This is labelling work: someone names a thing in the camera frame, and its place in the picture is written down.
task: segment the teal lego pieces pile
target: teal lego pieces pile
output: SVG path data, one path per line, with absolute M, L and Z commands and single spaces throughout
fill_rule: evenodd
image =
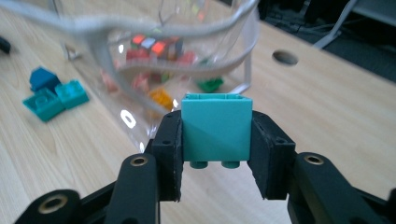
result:
M 42 121 L 90 100 L 77 80 L 62 84 L 54 73 L 42 67 L 32 72 L 30 83 L 35 94 L 22 102 Z
M 182 100 L 183 157 L 193 168 L 221 161 L 236 168 L 250 156 L 253 102 L 239 94 L 187 94 Z
M 43 121 L 48 121 L 64 111 L 61 100 L 47 88 L 37 91 L 25 99 L 23 104 Z

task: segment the green lego brick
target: green lego brick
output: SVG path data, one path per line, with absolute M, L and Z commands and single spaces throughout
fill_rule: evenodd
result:
M 223 84 L 221 77 L 210 79 L 207 81 L 198 81 L 197 85 L 201 90 L 206 93 L 211 93 L 216 91 Z
M 182 100 L 184 161 L 235 168 L 250 156 L 252 100 L 239 94 L 187 94 Z
M 48 121 L 64 111 L 61 100 L 47 88 L 37 91 L 35 95 L 25 99 L 23 104 L 43 121 Z
M 90 100 L 77 80 L 58 85 L 55 87 L 55 91 L 66 109 L 71 109 Z

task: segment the wooden desk surface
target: wooden desk surface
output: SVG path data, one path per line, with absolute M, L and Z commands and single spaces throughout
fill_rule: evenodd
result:
M 0 217 L 11 223 L 51 190 L 75 189 L 84 197 L 114 181 L 137 150 L 93 94 L 48 123 L 28 111 L 21 101 L 32 94 L 32 69 L 43 65 L 63 81 L 79 73 L 58 42 L 31 23 L 1 9 L 0 21 L 0 35 L 14 48 L 0 54 Z M 277 49 L 299 62 L 277 63 Z M 353 186 L 384 199 L 396 187 L 394 84 L 263 24 L 245 95 L 298 152 L 328 157 Z M 210 163 L 198 171 L 186 164 L 182 186 L 181 203 L 162 203 L 163 223 L 290 222 L 286 202 L 263 201 L 244 163 L 235 170 Z

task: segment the transparent container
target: transparent container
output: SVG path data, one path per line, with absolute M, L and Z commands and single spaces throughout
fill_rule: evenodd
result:
M 141 151 L 188 92 L 241 93 L 258 38 L 256 0 L 0 1 L 49 28 Z

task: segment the clear plastic bin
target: clear plastic bin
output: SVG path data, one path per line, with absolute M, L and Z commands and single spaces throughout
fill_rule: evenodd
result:
M 256 0 L 3 0 L 66 57 L 144 150 L 188 92 L 241 93 L 258 38 Z

